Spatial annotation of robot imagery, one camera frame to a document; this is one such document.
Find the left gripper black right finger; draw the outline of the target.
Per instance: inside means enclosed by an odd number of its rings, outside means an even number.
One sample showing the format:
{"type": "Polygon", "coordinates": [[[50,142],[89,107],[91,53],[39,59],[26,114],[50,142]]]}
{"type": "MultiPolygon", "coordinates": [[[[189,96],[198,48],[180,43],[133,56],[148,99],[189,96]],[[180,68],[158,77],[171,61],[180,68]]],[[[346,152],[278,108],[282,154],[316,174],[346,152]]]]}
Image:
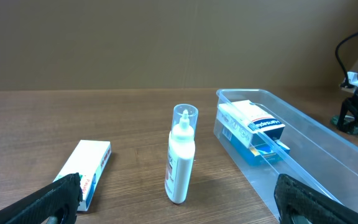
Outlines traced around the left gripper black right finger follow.
{"type": "Polygon", "coordinates": [[[287,174],[278,176],[274,199],[281,224],[358,224],[357,212],[287,174]]]}

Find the dark green round-logo box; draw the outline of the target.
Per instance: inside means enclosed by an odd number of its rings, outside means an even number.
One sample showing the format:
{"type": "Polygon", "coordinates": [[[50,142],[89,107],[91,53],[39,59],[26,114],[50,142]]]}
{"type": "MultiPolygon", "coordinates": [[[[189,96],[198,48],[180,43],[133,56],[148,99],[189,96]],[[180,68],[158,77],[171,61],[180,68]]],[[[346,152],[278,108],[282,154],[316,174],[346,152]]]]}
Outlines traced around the dark green round-logo box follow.
{"type": "Polygon", "coordinates": [[[334,125],[338,130],[350,134],[358,135],[358,123],[355,120],[355,117],[351,115],[345,115],[343,124],[341,128],[338,127],[339,115],[335,115],[331,118],[330,123],[334,125]]]}

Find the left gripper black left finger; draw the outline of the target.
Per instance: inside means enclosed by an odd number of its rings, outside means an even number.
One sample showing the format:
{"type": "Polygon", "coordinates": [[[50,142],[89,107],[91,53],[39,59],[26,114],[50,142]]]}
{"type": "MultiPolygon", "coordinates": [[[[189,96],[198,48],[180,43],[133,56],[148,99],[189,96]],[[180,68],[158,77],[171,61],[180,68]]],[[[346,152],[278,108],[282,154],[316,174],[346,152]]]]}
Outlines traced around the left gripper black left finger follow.
{"type": "Polygon", "coordinates": [[[0,224],[74,224],[82,200],[80,175],[68,174],[0,210],[0,224]]]}

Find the white Hansaplast box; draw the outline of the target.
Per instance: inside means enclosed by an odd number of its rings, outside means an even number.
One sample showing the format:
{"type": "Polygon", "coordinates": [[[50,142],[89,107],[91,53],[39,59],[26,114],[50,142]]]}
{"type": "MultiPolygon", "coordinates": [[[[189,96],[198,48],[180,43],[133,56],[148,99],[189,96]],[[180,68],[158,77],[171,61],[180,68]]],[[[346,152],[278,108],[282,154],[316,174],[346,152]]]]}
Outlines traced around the white Hansaplast box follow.
{"type": "Polygon", "coordinates": [[[280,139],[285,125],[250,100],[218,104],[217,119],[246,148],[263,144],[259,133],[280,139]]]}

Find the blue VapoDrops box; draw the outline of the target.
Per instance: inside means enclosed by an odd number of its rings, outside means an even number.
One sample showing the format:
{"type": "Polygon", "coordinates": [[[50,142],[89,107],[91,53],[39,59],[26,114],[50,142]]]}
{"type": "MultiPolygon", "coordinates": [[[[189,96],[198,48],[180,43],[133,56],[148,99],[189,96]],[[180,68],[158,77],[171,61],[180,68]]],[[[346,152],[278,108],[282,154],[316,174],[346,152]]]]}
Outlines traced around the blue VapoDrops box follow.
{"type": "Polygon", "coordinates": [[[229,140],[240,156],[251,166],[261,165],[265,161],[274,163],[283,160],[282,157],[274,152],[267,144],[245,147],[227,128],[222,128],[222,134],[229,140]]]}

